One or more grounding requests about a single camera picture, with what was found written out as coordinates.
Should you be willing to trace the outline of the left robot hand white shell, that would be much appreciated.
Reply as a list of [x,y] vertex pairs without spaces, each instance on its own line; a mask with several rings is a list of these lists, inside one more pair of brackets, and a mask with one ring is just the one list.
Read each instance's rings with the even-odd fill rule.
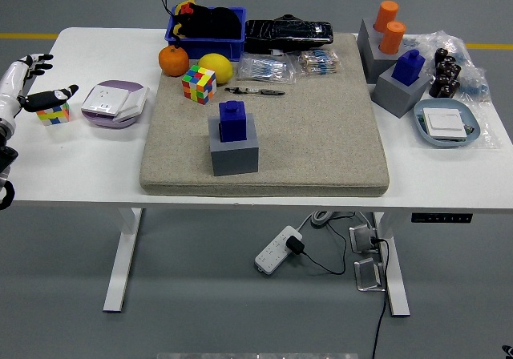
[[23,94],[26,81],[51,69],[52,65],[46,61],[52,59],[52,54],[29,54],[10,65],[1,79],[1,119],[14,119],[22,109],[37,112],[61,106],[78,91],[79,87],[73,84],[63,89]]

